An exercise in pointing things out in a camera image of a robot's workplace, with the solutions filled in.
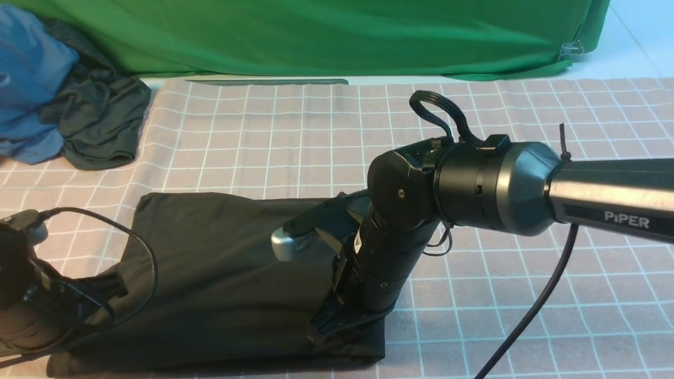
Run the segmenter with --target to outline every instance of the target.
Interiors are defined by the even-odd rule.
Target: black fabric bag
[[[270,235],[319,200],[251,200],[228,194],[148,194],[132,229],[158,258],[148,307],[77,349],[52,355],[50,377],[102,372],[241,374],[356,369],[384,358],[384,321],[345,342],[307,340],[305,325],[330,288],[332,251],[322,241],[278,262]],[[148,295],[150,261],[130,239],[118,270],[130,295],[120,316]]]

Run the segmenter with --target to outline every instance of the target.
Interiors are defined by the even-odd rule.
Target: dark green cloth
[[[270,235],[317,200],[250,200],[227,194],[148,194],[133,230],[158,257],[148,308],[96,341],[53,355],[47,374],[157,371],[219,374],[349,369],[384,358],[384,321],[356,341],[320,347],[305,325],[330,288],[335,253],[319,242],[292,262],[276,260]],[[130,295],[122,316],[148,294],[147,253],[130,241],[119,270]]]
[[[68,24],[44,21],[53,37],[80,54],[40,121],[58,124],[61,154],[77,169],[113,169],[133,162],[151,90],[139,78],[119,74],[85,36]]]
[[[609,0],[9,0],[144,76],[552,76],[596,48]]]

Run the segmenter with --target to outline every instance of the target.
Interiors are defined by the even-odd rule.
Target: black cloth
[[[59,124],[62,155],[77,169],[103,170],[133,162],[151,90],[140,79],[118,74],[85,36],[55,19],[47,32],[77,51],[74,65],[54,100],[40,108],[40,122]]]
[[[70,352],[47,374],[165,371],[218,374],[350,370],[384,358],[384,321],[354,341],[314,347],[305,325],[330,288],[334,251],[322,241],[279,262],[270,235],[319,200],[250,200],[228,194],[148,194],[132,229],[158,257],[159,285],[141,314]],[[147,253],[130,240],[118,270],[130,295],[121,316],[148,294]]]

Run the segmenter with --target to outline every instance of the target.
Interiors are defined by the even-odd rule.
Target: grid pattern mat
[[[367,165],[394,146],[441,135],[408,98],[440,92],[474,132],[542,140],[575,159],[674,156],[674,78],[424,86],[240,86],[169,82],[148,111],[138,160],[81,172],[63,159],[0,161],[0,212],[79,206],[130,225],[140,196],[225,192],[250,198],[335,196],[364,188]],[[95,274],[126,238],[64,214],[38,254],[69,276]],[[269,378],[467,378],[533,303],[566,228],[535,238],[457,228],[454,249],[424,256],[388,316],[387,357],[362,372]],[[492,378],[674,378],[674,251],[581,229],[563,280]],[[0,372],[43,377],[46,360]]]

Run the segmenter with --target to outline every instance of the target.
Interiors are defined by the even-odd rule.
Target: blue cloth
[[[40,123],[38,109],[78,59],[34,15],[0,5],[0,156],[34,165],[61,152],[59,126]]]

